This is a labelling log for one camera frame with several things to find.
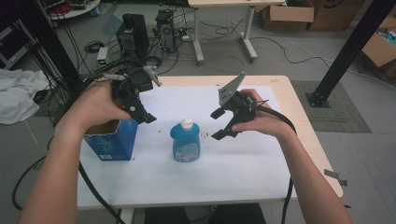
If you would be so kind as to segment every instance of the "blue cardboard box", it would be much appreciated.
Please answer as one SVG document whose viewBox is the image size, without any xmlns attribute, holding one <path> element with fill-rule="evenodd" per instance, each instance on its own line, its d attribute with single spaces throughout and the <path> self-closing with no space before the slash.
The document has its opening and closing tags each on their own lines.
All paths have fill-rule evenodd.
<svg viewBox="0 0 396 224">
<path fill-rule="evenodd" d="M 137 122 L 134 119 L 111 120 L 91 127 L 84 139 L 102 161 L 129 161 L 136 132 Z"/>
</svg>

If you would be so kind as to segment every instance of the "bottle label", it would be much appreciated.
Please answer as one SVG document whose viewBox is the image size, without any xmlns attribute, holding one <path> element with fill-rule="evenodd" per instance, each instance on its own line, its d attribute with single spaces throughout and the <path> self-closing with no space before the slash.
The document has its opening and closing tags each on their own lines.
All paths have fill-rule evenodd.
<svg viewBox="0 0 396 224">
<path fill-rule="evenodd" d="M 195 161 L 196 159 L 198 159 L 198 146 L 196 144 L 188 144 L 176 151 L 177 161 Z"/>
</svg>

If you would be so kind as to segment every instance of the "hand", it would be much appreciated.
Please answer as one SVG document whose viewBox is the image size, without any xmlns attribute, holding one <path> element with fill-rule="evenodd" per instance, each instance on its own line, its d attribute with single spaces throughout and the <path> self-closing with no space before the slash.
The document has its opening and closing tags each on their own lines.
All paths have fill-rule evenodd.
<svg viewBox="0 0 396 224">
<path fill-rule="evenodd" d="M 93 82 L 64 114 L 56 130 L 68 127 L 85 133 L 91 126 L 112 119 L 131 119 L 131 116 L 114 104 L 110 81 Z"/>
<path fill-rule="evenodd" d="M 269 106 L 267 103 L 262 103 L 262 98 L 255 90 L 241 90 L 241 92 L 250 98 L 256 99 L 258 102 L 257 105 L 271 108 L 271 106 Z M 257 110 L 254 120 L 244 123 L 237 123 L 232 127 L 232 130 L 234 132 L 257 131 L 279 137 L 283 132 L 291 130 L 291 128 L 279 118 Z"/>
</svg>

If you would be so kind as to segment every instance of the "forearm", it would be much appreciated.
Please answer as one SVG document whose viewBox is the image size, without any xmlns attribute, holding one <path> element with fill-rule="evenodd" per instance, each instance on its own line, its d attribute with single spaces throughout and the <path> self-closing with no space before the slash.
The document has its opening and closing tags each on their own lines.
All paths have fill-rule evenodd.
<svg viewBox="0 0 396 224">
<path fill-rule="evenodd" d="M 293 132 L 278 137 L 306 223 L 351 223 L 342 201 Z"/>
<path fill-rule="evenodd" d="M 20 223 L 76 223 L 78 161 L 83 134 L 61 131 L 23 207 Z"/>
</svg>

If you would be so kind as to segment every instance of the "table leg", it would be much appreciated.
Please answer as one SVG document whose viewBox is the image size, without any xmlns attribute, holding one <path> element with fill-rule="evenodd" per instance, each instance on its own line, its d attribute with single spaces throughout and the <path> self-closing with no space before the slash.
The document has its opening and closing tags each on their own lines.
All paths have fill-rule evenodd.
<svg viewBox="0 0 396 224">
<path fill-rule="evenodd" d="M 198 25 L 199 25 L 198 7 L 196 7 L 194 9 L 194 35 L 192 35 L 192 44 L 194 45 L 194 50 L 195 50 L 195 55 L 196 55 L 196 58 L 197 58 L 197 63 L 201 64 L 201 63 L 204 62 L 204 54 L 202 53 L 201 44 L 199 43 Z"/>
<path fill-rule="evenodd" d="M 134 209 L 133 208 L 122 208 L 120 218 L 125 222 L 125 224 L 132 224 L 134 221 Z"/>
<path fill-rule="evenodd" d="M 250 56 L 251 61 L 259 58 L 257 56 L 257 53 L 254 50 L 253 46 L 251 46 L 250 40 L 248 39 L 248 35 L 250 33 L 251 22 L 253 21 L 253 14 L 254 14 L 254 7 L 249 7 L 248 11 L 247 11 L 247 26 L 245 28 L 245 32 L 241 33 L 242 42 L 244 43 L 245 47 L 247 48 L 247 52 Z"/>
</svg>

